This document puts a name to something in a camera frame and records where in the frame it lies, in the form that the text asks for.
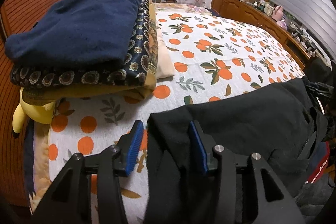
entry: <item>folded navy blanket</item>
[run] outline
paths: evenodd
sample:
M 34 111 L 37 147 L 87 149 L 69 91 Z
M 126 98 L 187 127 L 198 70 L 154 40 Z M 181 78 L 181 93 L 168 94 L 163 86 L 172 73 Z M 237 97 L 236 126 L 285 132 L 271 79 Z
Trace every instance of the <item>folded navy blanket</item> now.
M 24 66 L 122 66 L 142 0 L 60 0 L 29 32 L 9 36 L 5 53 Z

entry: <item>wooden cabinet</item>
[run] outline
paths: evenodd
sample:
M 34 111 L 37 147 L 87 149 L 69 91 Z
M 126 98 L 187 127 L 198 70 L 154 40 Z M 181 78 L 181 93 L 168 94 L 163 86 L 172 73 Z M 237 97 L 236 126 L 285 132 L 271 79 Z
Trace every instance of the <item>wooden cabinet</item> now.
M 262 17 L 258 15 L 253 8 L 245 7 L 241 11 L 241 19 L 243 19 L 243 22 L 251 24 L 253 26 L 261 27 L 262 25 Z
M 254 7 L 239 0 L 212 0 L 211 8 L 221 17 L 248 23 L 262 28 L 273 36 L 294 58 L 301 69 L 309 61 L 309 56 L 287 31 L 271 18 Z

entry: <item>bed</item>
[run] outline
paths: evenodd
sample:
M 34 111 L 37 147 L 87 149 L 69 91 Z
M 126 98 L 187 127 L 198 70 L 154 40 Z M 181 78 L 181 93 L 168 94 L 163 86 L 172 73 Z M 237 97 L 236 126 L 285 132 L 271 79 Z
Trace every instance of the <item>bed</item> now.
M 32 211 L 73 153 L 100 153 L 131 130 L 136 119 L 184 104 L 222 100 L 274 82 L 304 74 L 269 33 L 190 5 L 156 4 L 156 19 L 172 63 L 174 77 L 158 80 L 153 95 L 139 101 L 109 94 L 63 98 L 48 125 L 35 123 L 26 142 L 34 151 L 26 188 Z M 121 178 L 121 193 L 129 223 L 142 223 L 148 199 L 147 131 L 132 175 Z M 92 223 L 98 223 L 96 177 L 92 178 Z

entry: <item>yellow plush toy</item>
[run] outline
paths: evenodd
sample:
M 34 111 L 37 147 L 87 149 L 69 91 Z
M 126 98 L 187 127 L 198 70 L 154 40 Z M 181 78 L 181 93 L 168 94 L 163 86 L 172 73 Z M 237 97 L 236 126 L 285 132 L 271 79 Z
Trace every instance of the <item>yellow plush toy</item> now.
M 44 106 L 29 105 L 22 100 L 23 89 L 24 88 L 21 88 L 20 90 L 20 103 L 14 111 L 13 115 L 12 134 L 14 138 L 19 137 L 26 115 L 32 120 L 44 124 L 50 124 L 53 118 L 55 102 L 46 104 Z

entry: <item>wooden headboard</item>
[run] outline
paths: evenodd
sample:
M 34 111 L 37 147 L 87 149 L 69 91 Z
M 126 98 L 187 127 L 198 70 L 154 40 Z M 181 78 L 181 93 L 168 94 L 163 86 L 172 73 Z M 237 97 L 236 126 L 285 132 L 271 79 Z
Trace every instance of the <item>wooden headboard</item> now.
M 0 193 L 17 206 L 27 206 L 23 176 L 24 134 L 11 135 L 12 117 L 20 88 L 9 80 L 12 62 L 5 56 L 4 42 L 13 33 L 28 31 L 58 0 L 5 0 L 0 28 Z

